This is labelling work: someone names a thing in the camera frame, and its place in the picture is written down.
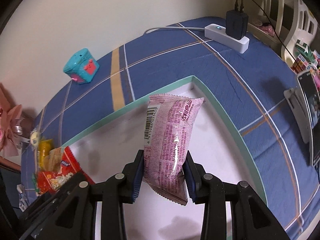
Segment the white phone stand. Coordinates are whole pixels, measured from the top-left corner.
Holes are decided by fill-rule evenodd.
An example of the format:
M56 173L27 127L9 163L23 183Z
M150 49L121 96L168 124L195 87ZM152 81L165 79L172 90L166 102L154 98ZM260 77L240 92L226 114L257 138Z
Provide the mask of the white phone stand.
M309 143L309 120L307 115L306 103L303 99L301 90L298 87L290 88L285 90L283 94L296 119L303 142L305 144Z

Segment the red snack bag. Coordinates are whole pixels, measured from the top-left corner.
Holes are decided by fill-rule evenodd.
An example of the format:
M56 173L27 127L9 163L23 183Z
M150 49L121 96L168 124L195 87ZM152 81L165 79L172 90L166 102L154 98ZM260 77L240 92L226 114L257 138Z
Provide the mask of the red snack bag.
M65 147L58 162L54 165L54 171L40 171L37 173L37 188L39 194L56 193L73 175L80 172L90 184L94 181L81 168L69 146Z

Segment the blue plaid tablecloth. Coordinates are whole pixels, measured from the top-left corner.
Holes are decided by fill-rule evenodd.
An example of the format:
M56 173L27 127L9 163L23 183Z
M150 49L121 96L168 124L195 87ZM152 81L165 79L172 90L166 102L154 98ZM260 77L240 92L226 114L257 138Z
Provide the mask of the blue plaid tablecloth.
M200 27L224 25L219 17L182 23L183 30L143 35L99 59L91 83L67 83L34 120L60 146L114 112L111 80L125 104L188 76L200 79L241 134L261 175L268 205L291 239L319 211L318 173L283 92L295 74L269 47L249 37L240 54L205 38Z

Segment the crumpled blue white wrapper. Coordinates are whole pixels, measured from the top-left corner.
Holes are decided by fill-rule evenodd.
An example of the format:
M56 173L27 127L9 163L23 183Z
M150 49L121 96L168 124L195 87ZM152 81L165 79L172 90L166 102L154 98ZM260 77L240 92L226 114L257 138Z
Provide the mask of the crumpled blue white wrapper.
M17 188L17 192L18 192L18 195L19 195L18 206L19 206L20 210L22 212L24 212L29 206L28 197L26 195L25 188L24 188L24 186L22 184L18 184L16 186L16 188Z

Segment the white power strip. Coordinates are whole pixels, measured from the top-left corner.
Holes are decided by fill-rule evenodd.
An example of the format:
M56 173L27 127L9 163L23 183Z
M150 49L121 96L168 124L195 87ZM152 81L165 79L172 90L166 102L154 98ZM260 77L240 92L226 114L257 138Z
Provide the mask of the white power strip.
M244 36L237 40L226 34L226 28L218 24L210 24L204 28L204 36L243 54L249 46L249 38Z

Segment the smartphone on stand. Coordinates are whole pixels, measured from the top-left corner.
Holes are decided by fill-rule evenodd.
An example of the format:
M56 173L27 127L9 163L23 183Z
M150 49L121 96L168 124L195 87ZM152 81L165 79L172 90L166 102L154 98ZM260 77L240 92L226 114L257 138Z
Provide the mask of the smartphone on stand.
M306 107L310 165L315 166L319 162L319 92L310 70L300 72L297 82Z

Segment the pink snack packet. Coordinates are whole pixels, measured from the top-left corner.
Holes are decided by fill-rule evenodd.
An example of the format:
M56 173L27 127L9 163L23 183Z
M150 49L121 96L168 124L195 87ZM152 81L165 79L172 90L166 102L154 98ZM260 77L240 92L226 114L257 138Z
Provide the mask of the pink snack packet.
M143 180L157 194L180 205L188 202L182 169L193 124L204 101L172 94L149 97Z

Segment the yellow cake packet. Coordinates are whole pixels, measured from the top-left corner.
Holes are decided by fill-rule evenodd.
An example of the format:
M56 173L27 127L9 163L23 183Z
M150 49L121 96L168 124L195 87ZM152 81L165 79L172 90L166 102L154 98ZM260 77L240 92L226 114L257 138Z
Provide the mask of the yellow cake packet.
M54 148L53 139L40 140L37 147L37 164L39 170L44 170L44 160L49 155L50 151Z

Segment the black charger adapter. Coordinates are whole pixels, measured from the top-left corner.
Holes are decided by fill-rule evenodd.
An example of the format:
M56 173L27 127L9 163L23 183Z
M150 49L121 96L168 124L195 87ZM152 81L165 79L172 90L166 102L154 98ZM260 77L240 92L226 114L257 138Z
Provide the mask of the black charger adapter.
M245 12L230 10L226 12L226 34L236 40L247 33L248 15Z

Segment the round white bun packet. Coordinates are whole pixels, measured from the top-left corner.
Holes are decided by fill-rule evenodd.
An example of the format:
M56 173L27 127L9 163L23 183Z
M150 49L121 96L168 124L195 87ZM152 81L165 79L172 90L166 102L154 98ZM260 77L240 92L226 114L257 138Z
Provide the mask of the round white bun packet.
M37 148L41 140L41 133L39 132L39 129L36 127L34 128L30 133L30 144Z

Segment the white shelf unit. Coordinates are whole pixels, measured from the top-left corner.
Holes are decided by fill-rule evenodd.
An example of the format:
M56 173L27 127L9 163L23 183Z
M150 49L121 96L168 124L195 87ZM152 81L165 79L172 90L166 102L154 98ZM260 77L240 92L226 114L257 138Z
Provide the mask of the white shelf unit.
M295 45L312 46L318 22L303 0L244 0L248 31L271 47L289 66L297 55Z

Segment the pink flower bouquet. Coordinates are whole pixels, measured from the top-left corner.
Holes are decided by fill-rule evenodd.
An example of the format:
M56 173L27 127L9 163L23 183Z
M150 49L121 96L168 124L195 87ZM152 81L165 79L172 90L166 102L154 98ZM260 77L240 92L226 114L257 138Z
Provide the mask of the pink flower bouquet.
M23 138L29 138L33 119L15 105L1 83L1 152L4 158L18 156Z

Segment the teal toy box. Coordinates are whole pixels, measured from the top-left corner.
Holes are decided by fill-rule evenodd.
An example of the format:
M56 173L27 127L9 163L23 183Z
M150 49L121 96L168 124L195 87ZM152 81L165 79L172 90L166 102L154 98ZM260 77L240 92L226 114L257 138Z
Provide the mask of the teal toy box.
M77 84L90 83L99 70L99 63L87 48L83 48L72 55L63 67L63 72Z

